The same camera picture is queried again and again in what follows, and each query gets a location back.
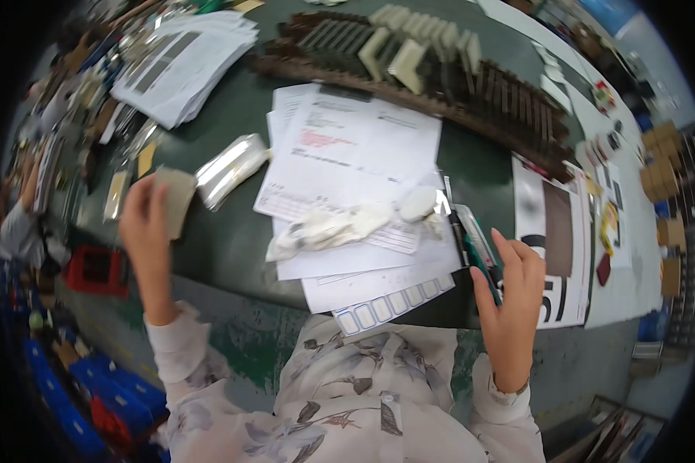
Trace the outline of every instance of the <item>floor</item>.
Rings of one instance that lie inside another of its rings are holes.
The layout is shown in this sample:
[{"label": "floor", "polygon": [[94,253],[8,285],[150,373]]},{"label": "floor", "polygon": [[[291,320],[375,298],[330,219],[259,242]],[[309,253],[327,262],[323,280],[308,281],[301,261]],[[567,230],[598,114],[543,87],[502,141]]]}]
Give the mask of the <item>floor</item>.
[{"label": "floor", "polygon": [[[128,300],[94,296],[57,285],[57,295],[74,311],[88,340],[150,383],[161,387],[147,341],[136,292]],[[248,411],[272,412],[278,372],[286,363],[308,314],[173,277],[173,296],[185,299],[212,324],[210,342],[230,362],[228,393]],[[624,401],[638,320],[593,330],[562,328],[536,335],[531,372],[531,410],[542,430],[584,412],[594,394]],[[458,331],[451,380],[456,405],[451,414],[467,424],[471,411],[471,368],[484,352],[482,334]]]}]

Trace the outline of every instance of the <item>green ball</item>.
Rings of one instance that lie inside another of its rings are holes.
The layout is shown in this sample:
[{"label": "green ball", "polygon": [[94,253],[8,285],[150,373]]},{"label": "green ball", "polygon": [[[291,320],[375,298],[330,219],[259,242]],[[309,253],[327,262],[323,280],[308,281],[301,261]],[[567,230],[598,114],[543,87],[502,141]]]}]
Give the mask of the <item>green ball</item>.
[{"label": "green ball", "polygon": [[41,318],[41,313],[38,310],[34,310],[28,316],[28,326],[32,330],[40,330],[44,327],[44,319]]}]

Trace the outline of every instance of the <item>floral blouse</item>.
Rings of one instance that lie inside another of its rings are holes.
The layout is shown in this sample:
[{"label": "floral blouse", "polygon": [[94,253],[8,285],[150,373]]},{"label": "floral blouse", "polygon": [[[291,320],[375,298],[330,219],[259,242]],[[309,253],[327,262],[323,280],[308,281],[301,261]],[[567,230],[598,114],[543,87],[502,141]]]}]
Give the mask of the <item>floral blouse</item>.
[{"label": "floral blouse", "polygon": [[346,337],[331,317],[313,316],[269,414],[227,398],[230,371],[208,345],[210,326],[185,302],[178,308],[173,323],[147,324],[173,461],[545,461],[529,388],[499,392],[485,354],[473,366],[469,428],[448,414],[455,330],[384,324]]}]

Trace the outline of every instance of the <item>worktable surface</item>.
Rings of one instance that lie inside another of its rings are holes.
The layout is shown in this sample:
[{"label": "worktable surface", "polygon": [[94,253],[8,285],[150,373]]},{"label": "worktable surface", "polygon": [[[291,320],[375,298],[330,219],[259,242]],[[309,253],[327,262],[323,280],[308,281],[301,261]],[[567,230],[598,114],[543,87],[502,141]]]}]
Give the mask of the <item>worktable surface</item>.
[{"label": "worktable surface", "polygon": [[[412,11],[436,15],[458,24],[459,30],[479,34],[482,56],[496,61],[521,79],[539,87],[543,62],[525,35],[487,18],[472,2],[454,0],[430,2],[404,0],[394,2]],[[330,11],[370,15],[381,4],[351,0]],[[257,7],[245,16],[259,23],[259,42],[277,37],[276,25],[290,14],[320,8],[303,0],[278,0]],[[565,62],[559,61],[565,79],[590,98],[589,83]],[[166,131],[158,128],[151,140],[157,141],[152,169],[165,165],[195,172],[236,137],[259,133],[268,140],[265,114],[271,110],[273,90],[301,82],[257,76],[242,61],[235,63],[213,90],[201,113],[192,122]],[[573,147],[583,139],[575,117],[567,116],[570,135],[566,145]],[[60,227],[64,216],[79,236],[92,237],[104,245],[120,246],[118,224],[103,222],[103,205],[117,159],[124,146],[111,144],[103,152],[90,192],[75,185],[66,192],[53,194],[49,206],[49,227]],[[63,150],[60,166],[77,159],[76,150]],[[510,153],[505,148],[473,131],[444,122],[437,164],[451,177],[454,201],[472,209],[491,241],[490,229],[513,237],[514,197]],[[298,280],[279,282],[274,264],[264,261],[265,250],[273,236],[270,217],[253,212],[267,166],[243,182],[225,199],[216,213],[207,210],[196,196],[191,204],[183,236],[172,244],[173,273],[225,291],[261,301],[307,310]],[[395,320],[397,323],[422,324],[444,328],[478,328],[478,316],[470,288],[452,291]]]}]

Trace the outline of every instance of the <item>woman's left hand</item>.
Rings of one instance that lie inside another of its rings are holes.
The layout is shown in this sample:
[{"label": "woman's left hand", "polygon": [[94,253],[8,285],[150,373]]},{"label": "woman's left hand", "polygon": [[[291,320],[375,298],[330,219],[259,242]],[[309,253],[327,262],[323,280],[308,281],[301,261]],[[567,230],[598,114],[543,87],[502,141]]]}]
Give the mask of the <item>woman's left hand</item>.
[{"label": "woman's left hand", "polygon": [[155,186],[155,174],[146,176],[129,189],[119,222],[120,236],[134,267],[141,300],[152,324],[157,323],[150,311],[170,303],[166,199],[167,185]]}]

